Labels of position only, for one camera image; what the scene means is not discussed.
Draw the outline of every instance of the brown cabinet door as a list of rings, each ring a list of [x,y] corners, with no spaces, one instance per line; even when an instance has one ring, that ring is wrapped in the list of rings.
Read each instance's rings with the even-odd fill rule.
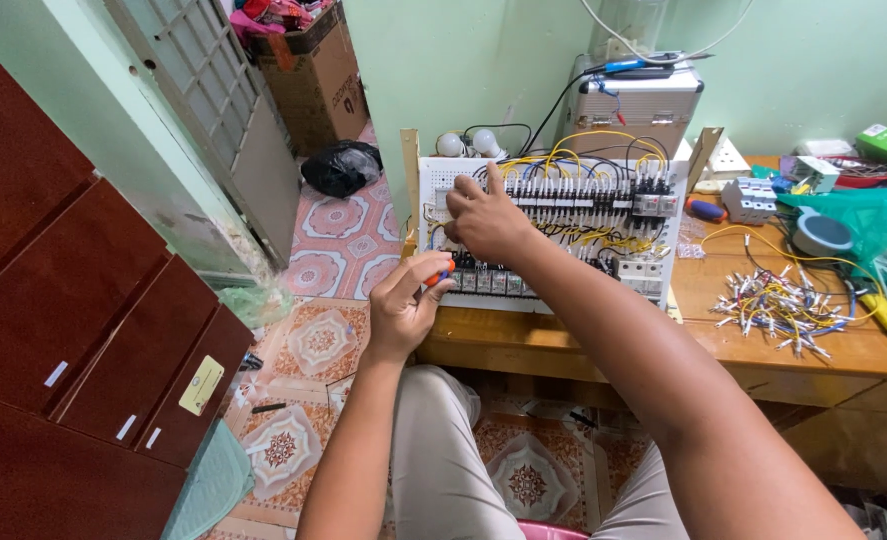
[[[39,412],[166,244],[108,181],[0,274],[0,400]]]
[[[157,540],[178,467],[0,404],[0,540]]]
[[[53,420],[129,446],[216,307],[207,284],[172,258]]]
[[[0,261],[92,171],[0,65]]]
[[[220,401],[230,387],[233,374],[244,359],[246,349],[253,342],[251,332],[225,305],[221,305],[210,320],[203,336],[190,353],[175,384],[164,398],[160,409],[147,424],[140,437],[137,451],[158,460],[189,468],[197,454],[200,441],[217,415]],[[206,357],[220,362],[225,370],[213,397],[197,416],[180,406],[180,397],[194,382],[197,368]]]

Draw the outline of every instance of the person's left hand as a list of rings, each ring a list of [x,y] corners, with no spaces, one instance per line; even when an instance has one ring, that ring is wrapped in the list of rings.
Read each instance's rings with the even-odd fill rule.
[[[370,343],[374,362],[400,363],[416,349],[434,325],[443,293],[455,284],[444,279],[422,295],[420,284],[446,270],[448,251],[425,251],[404,260],[370,291]]]

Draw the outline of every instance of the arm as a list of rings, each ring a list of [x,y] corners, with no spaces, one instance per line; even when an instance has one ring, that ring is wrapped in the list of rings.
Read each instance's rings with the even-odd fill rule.
[[[457,178],[447,235],[517,272],[580,342],[660,448],[691,538],[864,538],[682,325],[561,250],[509,200],[493,163],[487,173],[490,194]]]
[[[440,297],[453,281],[444,279],[419,300],[414,294],[449,261],[443,251],[411,257],[370,293],[370,342],[317,465],[300,513],[298,540],[372,540],[380,532],[400,372],[430,331]]]

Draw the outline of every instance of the black plastic bag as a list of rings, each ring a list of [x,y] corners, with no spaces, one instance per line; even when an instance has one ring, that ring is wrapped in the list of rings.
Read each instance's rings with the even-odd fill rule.
[[[383,171],[380,151],[357,140],[342,140],[317,152],[300,167],[307,184],[344,199],[376,182]]]

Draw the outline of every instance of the white pegboard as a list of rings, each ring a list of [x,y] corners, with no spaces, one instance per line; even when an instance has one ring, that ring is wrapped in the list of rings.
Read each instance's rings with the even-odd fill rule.
[[[458,175],[465,174],[470,177],[475,177],[478,171],[482,168],[485,168],[486,164],[490,161],[487,158],[481,157],[421,157],[420,158],[420,221],[419,221],[419,230],[417,232],[417,245],[420,251],[425,251],[427,249],[456,249],[457,246],[446,239],[446,236],[443,234],[442,229],[438,229],[434,234],[433,245],[428,245],[428,233],[430,231],[430,225],[427,223],[426,219],[423,215],[424,204],[428,204],[428,214],[434,220],[445,223],[451,219],[449,212],[446,209],[445,202],[443,199],[443,193],[450,190],[453,187],[454,178],[457,178]],[[594,166],[597,161],[595,159],[582,159],[583,163],[586,163],[589,166]],[[618,166],[623,166],[625,162],[621,159],[616,159],[615,162]],[[631,160],[630,166],[635,166],[636,161]],[[652,170],[656,170],[657,161],[649,162],[649,167],[653,167]],[[666,257],[664,257],[662,262],[662,269],[660,271],[660,278],[663,281],[663,288],[660,294],[659,306],[661,309],[666,308],[667,303],[667,293],[670,290],[670,276],[673,272],[673,263],[674,263],[674,253],[677,249],[677,232],[679,231],[680,224],[680,216],[682,215],[683,210],[683,198],[685,196],[686,190],[686,177],[687,172],[689,170],[689,164],[686,161],[670,161],[668,163],[669,173],[667,174],[667,185],[670,188],[670,194],[677,195],[680,198],[680,202],[677,205],[677,214],[673,217],[669,217],[666,219],[663,230],[658,236],[659,242],[665,242],[669,248],[669,253]],[[571,174],[575,174],[577,171],[577,166],[575,164],[563,164],[562,167],[566,169]],[[517,168],[520,172],[522,172],[525,166],[519,165]],[[613,168],[608,165],[602,165],[598,168],[598,170],[605,170],[605,172],[613,175]],[[512,183],[512,179],[508,180],[508,185]],[[478,184],[486,189],[486,180],[478,179]],[[448,293],[444,295],[442,305],[446,306],[456,306],[462,308],[477,308],[477,309],[485,309],[485,310],[501,310],[508,312],[537,312],[537,313],[551,313],[550,309],[546,306],[546,304],[542,300],[532,299],[532,298],[507,298],[507,297],[496,297],[496,296],[477,296],[477,295],[469,295],[469,294],[455,294]]]

